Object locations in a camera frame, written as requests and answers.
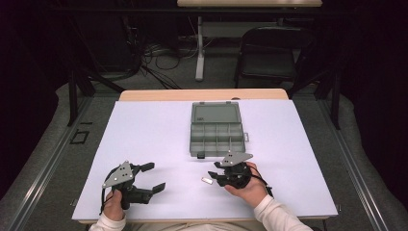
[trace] white paper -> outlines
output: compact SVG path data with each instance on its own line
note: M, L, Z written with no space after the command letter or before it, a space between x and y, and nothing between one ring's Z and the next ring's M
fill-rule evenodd
M299 217L337 215L292 100L238 102L249 135L246 152L254 155L248 161L257 165L274 197ZM99 218L102 184L126 160L155 163L136 176L137 188L151 190L166 182L149 204L131 204L128 220L254 218L243 200L217 182L201 181L211 178L208 171L222 173L214 166L222 158L191 157L191 108L192 101L116 102L72 218Z

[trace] forearm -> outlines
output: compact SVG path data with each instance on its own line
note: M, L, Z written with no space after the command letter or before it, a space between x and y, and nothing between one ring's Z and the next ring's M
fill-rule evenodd
M265 228L280 231L310 231L310 227L303 224L292 212L283 204L277 202L273 197L267 195L261 203L254 209L255 218L260 221Z
M89 231L120 231L125 225L126 218L123 218L120 221L114 221L107 218L105 214L102 213L99 220L90 227Z

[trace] gray plastic box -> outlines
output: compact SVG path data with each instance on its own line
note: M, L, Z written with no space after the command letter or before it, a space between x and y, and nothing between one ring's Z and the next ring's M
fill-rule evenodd
M192 103L190 153L193 157L224 157L245 152L240 107L237 102Z

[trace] person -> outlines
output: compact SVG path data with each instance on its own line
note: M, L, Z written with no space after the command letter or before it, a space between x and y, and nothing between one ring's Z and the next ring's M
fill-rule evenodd
M246 162L251 167L252 174L260 176L255 164ZM263 225L263 230L273 231L310 231L310 227L303 224L284 204L276 201L266 191L266 186L260 179L252 177L243 189L236 189L226 185L225 190L234 196L242 198L254 208L255 218ZM126 225L126 215L120 207L122 198L120 191L110 192L107 196L105 208L100 219L92 225L90 231L118 231ZM192 222L192 223L144 223L135 224L133 230L162 230L162 231L195 231L195 230L262 230L260 226L251 224L245 226L243 222Z

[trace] black curtain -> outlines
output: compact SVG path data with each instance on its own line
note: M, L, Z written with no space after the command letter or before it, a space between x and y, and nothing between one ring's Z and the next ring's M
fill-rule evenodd
M30 1L0 5L0 197L38 144L58 106L55 90L66 83L59 54L32 6Z
M344 71L362 145L388 189L408 209L408 2L369 1L355 23L362 42Z

